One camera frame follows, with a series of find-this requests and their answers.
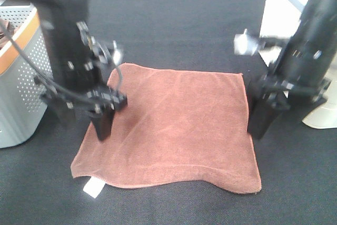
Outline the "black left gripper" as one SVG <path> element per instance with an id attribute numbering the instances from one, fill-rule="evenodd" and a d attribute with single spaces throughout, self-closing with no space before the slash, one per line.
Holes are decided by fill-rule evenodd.
<path id="1" fill-rule="evenodd" d="M 119 111 L 127 105 L 125 94 L 104 84 L 80 93 L 66 89 L 48 77 L 36 76 L 34 82 L 45 87 L 46 91 L 40 98 L 52 109 L 63 127 L 70 128 L 74 124 L 76 107 L 89 110 L 88 116 L 100 141 L 111 135 L 114 110 Z"/>

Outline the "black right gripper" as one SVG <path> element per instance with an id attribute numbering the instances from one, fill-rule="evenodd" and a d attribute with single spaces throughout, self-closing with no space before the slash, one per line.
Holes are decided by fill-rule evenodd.
<path id="1" fill-rule="evenodd" d="M 331 83 L 331 79 L 324 78 L 318 86 L 307 86 L 267 74 L 252 79 L 247 132 L 260 140 L 283 111 L 299 107 L 313 111 L 328 100 L 325 93 Z"/>

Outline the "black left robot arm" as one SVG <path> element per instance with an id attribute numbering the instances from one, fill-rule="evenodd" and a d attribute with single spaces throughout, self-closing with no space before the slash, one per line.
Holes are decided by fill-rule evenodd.
<path id="1" fill-rule="evenodd" d="M 110 88 L 102 65 L 120 68 L 123 51 L 113 42 L 99 43 L 87 27 L 89 0 L 19 0 L 32 3 L 38 13 L 52 75 L 36 71 L 34 81 L 46 89 L 41 100 L 60 120 L 75 119 L 75 110 L 87 113 L 99 140 L 111 134 L 116 111 L 127 104 L 119 88 Z"/>

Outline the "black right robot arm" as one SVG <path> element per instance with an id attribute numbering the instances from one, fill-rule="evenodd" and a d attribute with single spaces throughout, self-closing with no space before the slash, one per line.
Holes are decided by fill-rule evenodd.
<path id="1" fill-rule="evenodd" d="M 265 43 L 282 50 L 246 90 L 247 132 L 255 139 L 261 139 L 280 114 L 294 111 L 300 121 L 327 101 L 323 94 L 331 81 L 325 75 L 336 55 L 336 0 L 308 0 L 290 39 Z"/>

